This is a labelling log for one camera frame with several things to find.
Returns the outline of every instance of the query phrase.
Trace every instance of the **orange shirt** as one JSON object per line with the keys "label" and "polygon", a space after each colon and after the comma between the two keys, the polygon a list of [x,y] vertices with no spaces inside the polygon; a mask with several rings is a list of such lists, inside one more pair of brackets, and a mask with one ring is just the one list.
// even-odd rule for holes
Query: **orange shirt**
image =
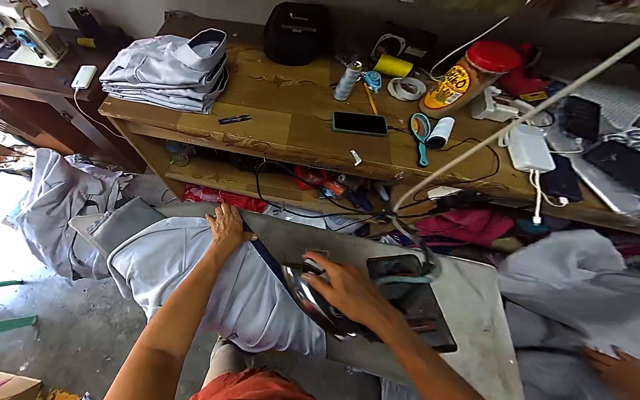
{"label": "orange shirt", "polygon": [[247,369],[227,372],[190,400],[314,400],[303,388],[275,372]]}

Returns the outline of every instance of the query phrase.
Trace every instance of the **white power bank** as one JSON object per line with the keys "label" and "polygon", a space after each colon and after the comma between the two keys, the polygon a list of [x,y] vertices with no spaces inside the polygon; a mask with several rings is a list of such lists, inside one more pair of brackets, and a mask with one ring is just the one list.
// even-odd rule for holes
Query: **white power bank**
{"label": "white power bank", "polygon": [[530,125],[514,127],[499,142],[508,147],[513,166],[519,171],[548,172],[556,168],[545,141],[545,131]]}
{"label": "white power bank", "polygon": [[76,77],[73,79],[73,83],[71,83],[70,86],[74,89],[87,89],[90,87],[90,83],[93,82],[93,77],[95,77],[96,72],[96,66],[80,67]]}

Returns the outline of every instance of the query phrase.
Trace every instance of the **sewing machine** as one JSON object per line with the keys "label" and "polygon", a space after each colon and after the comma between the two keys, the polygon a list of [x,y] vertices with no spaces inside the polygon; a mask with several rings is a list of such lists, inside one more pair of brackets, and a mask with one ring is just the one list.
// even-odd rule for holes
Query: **sewing machine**
{"label": "sewing machine", "polygon": [[0,60],[55,68],[68,51],[31,0],[0,0]]}

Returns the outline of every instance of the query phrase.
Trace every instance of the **fabric pile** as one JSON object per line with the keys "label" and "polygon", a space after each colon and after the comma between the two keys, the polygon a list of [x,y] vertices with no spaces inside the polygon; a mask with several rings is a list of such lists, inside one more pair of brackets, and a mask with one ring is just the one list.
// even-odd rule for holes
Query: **fabric pile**
{"label": "fabric pile", "polygon": [[526,399],[615,400],[582,341],[640,359],[640,275],[595,231],[565,231],[509,256],[501,294]]}
{"label": "fabric pile", "polygon": [[68,158],[51,149],[36,150],[31,188],[7,220],[23,233],[31,253],[58,275],[103,279],[110,276],[105,257],[78,240],[68,221],[113,210],[131,177]]}
{"label": "fabric pile", "polygon": [[100,82],[111,97],[208,114],[226,89],[226,58],[226,33],[218,29],[141,39],[118,53]]}

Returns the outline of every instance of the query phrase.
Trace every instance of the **white cable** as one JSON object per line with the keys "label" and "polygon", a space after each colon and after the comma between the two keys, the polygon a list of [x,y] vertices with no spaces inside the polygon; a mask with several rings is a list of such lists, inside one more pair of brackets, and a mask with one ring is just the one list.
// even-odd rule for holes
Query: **white cable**
{"label": "white cable", "polygon": [[465,159],[469,158],[470,156],[475,154],[478,150],[482,149],[483,147],[487,146],[489,143],[493,142],[498,137],[500,137],[503,134],[505,134],[505,132],[508,132],[509,130],[511,130],[514,127],[518,126],[523,121],[534,117],[538,113],[542,113],[550,105],[555,104],[556,102],[562,100],[566,96],[569,96],[575,89],[577,89],[578,87],[584,85],[584,83],[586,83],[587,81],[591,80],[593,77],[599,75],[601,72],[603,72],[604,70],[606,70],[607,68],[609,68],[610,66],[615,64],[618,60],[621,60],[622,58],[624,58],[631,51],[636,50],[639,46],[640,46],[640,36],[636,40],[634,40],[634,41],[630,42],[629,44],[627,44],[621,50],[617,51],[613,56],[611,56],[608,59],[606,59],[600,65],[594,67],[591,71],[585,73],[581,77],[578,77],[570,85],[568,85],[564,89],[562,89],[559,92],[557,92],[554,96],[547,98],[545,101],[540,103],[537,107],[535,107],[535,110],[532,110],[529,113],[527,113],[527,114],[523,115],[522,117],[518,118],[517,120],[514,120],[512,123],[506,125],[502,129],[498,130],[498,132],[493,133],[490,137],[488,137],[484,141],[481,141],[480,143],[478,143],[475,146],[473,146],[470,149],[468,149],[465,153],[463,153],[460,156],[456,157],[453,161],[450,161],[445,166],[443,166],[443,167],[439,168],[438,170],[436,170],[429,177],[426,177],[419,184],[417,184],[416,186],[412,187],[409,191],[404,193],[404,195],[402,195],[399,198],[399,201],[397,201],[397,203],[394,205],[394,208],[393,208],[392,211],[395,212],[395,213],[399,212],[399,208],[404,204],[404,202],[408,198],[410,198],[416,192],[418,192],[419,190],[424,188],[426,185],[431,183],[431,181],[433,181],[434,179],[440,177],[442,174],[446,173],[446,171],[449,171],[451,168],[455,167],[458,163],[460,163],[460,162],[464,161]]}
{"label": "white cable", "polygon": [[493,32],[493,30],[497,27],[499,27],[500,25],[503,24],[503,22],[508,21],[508,19],[510,19],[509,16],[503,18],[502,20],[500,20],[500,22],[496,23],[495,25],[493,25],[490,29],[488,29],[487,31],[481,33],[480,35],[477,35],[475,38],[473,38],[471,41],[467,42],[466,44],[464,44],[463,46],[457,48],[456,50],[451,51],[450,53],[448,53],[448,55],[444,58],[442,58],[438,63],[435,63],[434,66],[431,68],[431,71],[429,71],[428,76],[431,78],[431,80],[433,80],[434,82],[440,80],[439,77],[434,77],[434,70],[436,69],[436,67],[438,67],[441,63],[443,63],[445,60],[449,59],[449,57],[453,56],[454,54],[456,54],[456,52],[460,51],[461,49],[464,49],[467,45],[472,44],[474,41],[479,40],[480,38],[482,38],[483,36],[487,35],[490,32]]}
{"label": "white cable", "polygon": [[540,172],[536,170],[530,171],[530,180],[532,180],[532,176],[537,176],[537,182],[534,185],[535,189],[537,189],[537,197],[535,199],[535,216],[533,217],[533,223],[535,225],[542,225],[542,217],[540,217],[540,208],[542,207],[542,188],[540,187]]}
{"label": "white cable", "polygon": [[552,207],[566,207],[570,205],[570,201],[566,197],[560,197],[560,204],[552,203],[552,200],[550,200],[550,197],[542,190],[542,186],[538,188],[540,174],[541,172],[535,169],[531,170],[529,180],[530,180],[530,184],[535,188],[536,191],[538,191],[538,193],[542,195],[543,199],[545,199],[545,201]]}
{"label": "white cable", "polygon": [[579,150],[574,150],[574,151],[550,151],[550,153],[553,153],[553,154],[577,154],[577,153],[583,152],[584,151],[584,145],[582,144],[582,138],[578,137],[576,142],[580,147]]}
{"label": "white cable", "polygon": [[78,104],[78,90],[80,89],[76,89],[76,91],[73,93],[73,102],[76,104],[76,107],[78,108],[78,111],[80,111],[81,113],[83,113],[83,115],[85,115],[87,117],[88,120],[93,121],[96,124],[101,124],[103,127],[105,127],[105,129],[109,130],[110,133],[114,134],[117,137],[121,137],[123,139],[125,139],[125,136],[122,136],[121,134],[117,134],[115,132],[113,132],[109,127],[107,127],[106,124],[101,123],[100,121],[96,121],[93,117],[91,117],[90,115],[86,114],[82,108],[80,108],[80,105]]}

